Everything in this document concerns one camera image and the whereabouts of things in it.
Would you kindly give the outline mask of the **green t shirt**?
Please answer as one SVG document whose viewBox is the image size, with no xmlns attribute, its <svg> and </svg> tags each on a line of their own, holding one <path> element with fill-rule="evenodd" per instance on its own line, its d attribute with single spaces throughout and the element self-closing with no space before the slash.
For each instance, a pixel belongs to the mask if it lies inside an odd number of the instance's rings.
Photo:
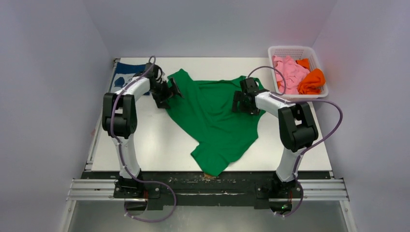
<svg viewBox="0 0 410 232">
<path fill-rule="evenodd" d="M 220 175 L 231 163 L 238 161 L 258 139 L 259 115 L 232 111 L 234 93 L 240 91 L 240 76 L 233 80 L 193 80 L 180 69 L 169 75 L 181 96 L 167 101 L 169 117 L 198 142 L 190 153 L 201 170 Z"/>
</svg>

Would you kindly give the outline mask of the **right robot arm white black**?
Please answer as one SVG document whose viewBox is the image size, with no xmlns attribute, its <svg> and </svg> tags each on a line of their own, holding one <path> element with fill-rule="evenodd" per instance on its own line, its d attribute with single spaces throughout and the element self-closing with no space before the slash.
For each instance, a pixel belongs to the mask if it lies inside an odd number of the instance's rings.
<svg viewBox="0 0 410 232">
<path fill-rule="evenodd" d="M 303 152 L 312 147 L 319 136 L 310 105 L 307 102 L 291 103 L 267 89 L 260 89 L 254 78 L 239 83 L 241 89 L 234 93 L 233 112 L 256 116 L 265 111 L 278 119 L 284 149 L 272 178 L 271 190 L 282 197 L 296 186 Z"/>
</svg>

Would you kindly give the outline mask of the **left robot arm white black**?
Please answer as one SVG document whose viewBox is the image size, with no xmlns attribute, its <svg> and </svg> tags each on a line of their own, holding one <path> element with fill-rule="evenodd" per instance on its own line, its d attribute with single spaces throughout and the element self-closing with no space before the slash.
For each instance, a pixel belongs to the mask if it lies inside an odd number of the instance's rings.
<svg viewBox="0 0 410 232">
<path fill-rule="evenodd" d="M 147 92 L 159 109 L 169 109 L 169 99 L 182 96 L 175 80 L 166 81 L 162 69 L 148 62 L 144 71 L 136 73 L 125 87 L 103 97 L 102 128 L 112 138 L 120 164 L 116 190 L 133 198 L 140 197 L 145 190 L 133 137 L 138 122 L 136 102 Z"/>
</svg>

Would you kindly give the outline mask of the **folded blue printed t shirt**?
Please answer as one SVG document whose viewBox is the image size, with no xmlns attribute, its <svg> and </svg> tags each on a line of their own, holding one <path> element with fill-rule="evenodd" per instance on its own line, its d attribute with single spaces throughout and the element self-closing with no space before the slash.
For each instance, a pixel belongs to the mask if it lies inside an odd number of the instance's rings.
<svg viewBox="0 0 410 232">
<path fill-rule="evenodd" d="M 114 68 L 110 88 L 108 92 L 114 93 L 125 87 L 137 74 L 141 74 L 145 71 L 145 64 L 142 65 L 130 65 L 118 62 Z"/>
</svg>

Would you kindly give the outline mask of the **pink t shirt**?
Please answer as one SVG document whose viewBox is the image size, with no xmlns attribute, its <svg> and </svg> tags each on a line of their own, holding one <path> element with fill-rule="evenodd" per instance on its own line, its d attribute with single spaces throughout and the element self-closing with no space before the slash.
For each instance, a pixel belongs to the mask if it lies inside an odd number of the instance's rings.
<svg viewBox="0 0 410 232">
<path fill-rule="evenodd" d="M 281 75 L 275 71 L 275 77 L 280 93 L 288 95 L 298 95 L 298 86 L 302 80 L 310 73 L 309 60 L 300 59 L 294 60 L 290 56 L 279 57 L 272 56 L 274 68 L 282 73 Z"/>
</svg>

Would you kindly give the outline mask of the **white plastic basket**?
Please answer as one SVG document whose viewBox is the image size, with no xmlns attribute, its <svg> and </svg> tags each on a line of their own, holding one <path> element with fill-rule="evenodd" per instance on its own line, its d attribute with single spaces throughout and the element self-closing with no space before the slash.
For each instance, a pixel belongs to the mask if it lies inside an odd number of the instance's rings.
<svg viewBox="0 0 410 232">
<path fill-rule="evenodd" d="M 290 56 L 294 60 L 300 60 L 300 59 L 305 59 L 307 58 L 310 63 L 310 70 L 313 69 L 320 69 L 323 72 L 323 69 L 321 68 L 320 62 L 318 60 L 318 57 L 316 56 L 315 51 L 307 46 L 297 46 L 297 45 L 285 45 L 285 46 L 271 46 L 268 48 L 268 54 L 270 58 L 270 66 L 274 68 L 273 62 L 272 62 L 272 56 L 279 56 L 279 57 L 285 57 L 285 56 Z M 275 71 L 274 69 L 272 71 L 272 76 L 274 79 L 274 85 L 275 85 L 275 92 L 279 93 L 278 90 L 278 85 L 275 77 Z M 317 99 L 317 98 L 324 98 L 328 95 L 328 88 L 326 83 L 324 84 L 323 87 L 321 87 L 321 94 L 318 95 L 288 95 L 284 94 L 281 96 L 284 99 L 289 99 L 289 100 L 307 100 L 307 99 Z"/>
</svg>

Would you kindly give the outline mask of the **orange t shirt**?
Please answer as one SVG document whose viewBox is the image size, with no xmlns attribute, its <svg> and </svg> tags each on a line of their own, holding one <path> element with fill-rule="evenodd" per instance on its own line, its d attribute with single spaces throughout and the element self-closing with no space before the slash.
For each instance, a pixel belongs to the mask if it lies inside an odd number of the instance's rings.
<svg viewBox="0 0 410 232">
<path fill-rule="evenodd" d="M 298 92 L 302 95 L 318 95 L 321 94 L 325 84 L 325 77 L 323 72 L 320 69 L 310 70 L 310 73 L 302 80 L 298 86 Z"/>
</svg>

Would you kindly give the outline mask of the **brown tape piece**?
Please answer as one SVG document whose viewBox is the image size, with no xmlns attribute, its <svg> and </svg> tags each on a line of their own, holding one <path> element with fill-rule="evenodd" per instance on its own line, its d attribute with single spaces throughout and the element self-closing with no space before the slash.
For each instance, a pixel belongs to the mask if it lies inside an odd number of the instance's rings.
<svg viewBox="0 0 410 232">
<path fill-rule="evenodd" d="M 216 179 L 216 178 L 217 178 L 216 176 L 204 173 L 204 179 Z"/>
</svg>

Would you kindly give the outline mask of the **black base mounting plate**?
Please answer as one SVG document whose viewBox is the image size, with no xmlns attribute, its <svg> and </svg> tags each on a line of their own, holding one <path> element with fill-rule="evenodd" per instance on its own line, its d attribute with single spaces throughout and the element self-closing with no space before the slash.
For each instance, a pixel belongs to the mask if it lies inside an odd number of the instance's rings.
<svg viewBox="0 0 410 232">
<path fill-rule="evenodd" d="M 145 207 L 162 210 L 165 206 L 252 207 L 289 212 L 301 198 L 331 188 L 327 172 L 302 172 L 294 188 L 272 189 L 274 172 L 226 172 L 216 179 L 204 179 L 200 172 L 142 172 L 145 190 L 137 194 L 118 192 L 116 172 L 84 172 L 81 179 L 94 196 L 125 201 L 130 210 Z"/>
</svg>

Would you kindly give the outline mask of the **aluminium rail frame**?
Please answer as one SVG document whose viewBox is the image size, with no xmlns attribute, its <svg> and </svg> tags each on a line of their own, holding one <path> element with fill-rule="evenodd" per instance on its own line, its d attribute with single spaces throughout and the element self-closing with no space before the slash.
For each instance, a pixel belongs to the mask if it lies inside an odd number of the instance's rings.
<svg viewBox="0 0 410 232">
<path fill-rule="evenodd" d="M 86 165 L 73 179 L 61 232 L 355 232 L 343 179 L 304 171 L 300 184 L 272 191 L 273 172 L 142 173 L 147 184 L 119 184 L 117 171 Z"/>
</svg>

